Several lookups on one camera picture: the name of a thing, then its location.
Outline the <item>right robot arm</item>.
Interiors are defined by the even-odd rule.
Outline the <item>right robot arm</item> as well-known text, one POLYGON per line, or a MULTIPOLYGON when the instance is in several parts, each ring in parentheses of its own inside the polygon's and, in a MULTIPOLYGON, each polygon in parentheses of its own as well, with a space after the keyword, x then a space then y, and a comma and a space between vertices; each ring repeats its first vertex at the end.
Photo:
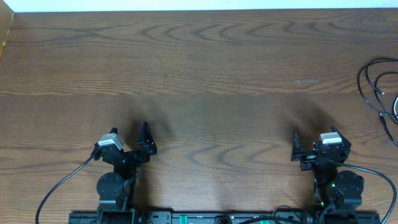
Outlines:
POLYGON ((319 208, 302 217, 304 223, 358 223, 356 209, 362 204, 364 179, 349 171, 338 171, 351 152, 351 143, 337 130, 320 135, 313 149, 305 151, 293 132, 291 161, 299 161, 302 171, 314 174, 313 191, 319 208))

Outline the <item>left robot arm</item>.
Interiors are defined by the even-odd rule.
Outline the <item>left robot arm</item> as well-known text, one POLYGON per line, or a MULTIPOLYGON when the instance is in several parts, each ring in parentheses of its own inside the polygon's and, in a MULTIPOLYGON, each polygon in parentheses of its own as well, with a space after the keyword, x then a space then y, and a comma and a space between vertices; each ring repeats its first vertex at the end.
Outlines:
POLYGON ((99 195, 96 223, 137 223, 139 212, 132 206, 139 168, 157 154, 157 146, 146 121, 141 124, 137 145, 141 148, 124 151, 118 129, 112 128, 95 144, 91 153, 94 160, 113 166, 113 171, 102 175, 96 184, 99 195))

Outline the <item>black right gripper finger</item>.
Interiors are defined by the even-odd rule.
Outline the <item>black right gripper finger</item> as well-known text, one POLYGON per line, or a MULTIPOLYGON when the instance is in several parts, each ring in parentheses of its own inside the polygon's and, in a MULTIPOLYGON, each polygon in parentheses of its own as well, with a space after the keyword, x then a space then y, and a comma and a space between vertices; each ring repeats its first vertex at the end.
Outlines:
POLYGON ((299 136, 297 134, 296 131, 293 132, 293 145, 292 145, 292 153, 291 153, 291 157, 290 160, 291 161, 299 161, 301 160, 301 156, 302 156, 302 147, 299 141, 299 136))
POLYGON ((332 126, 331 126, 331 130, 332 130, 333 132, 336 132, 336 133, 339 134, 339 136, 340 136, 340 138, 341 138, 341 142, 342 142, 342 144, 344 145, 344 148, 347 148, 347 149, 350 149, 350 148, 351 148, 352 143, 351 143, 350 141, 348 141, 348 140, 339 132, 339 130, 337 129, 337 127, 336 127, 335 125, 332 125, 332 126))

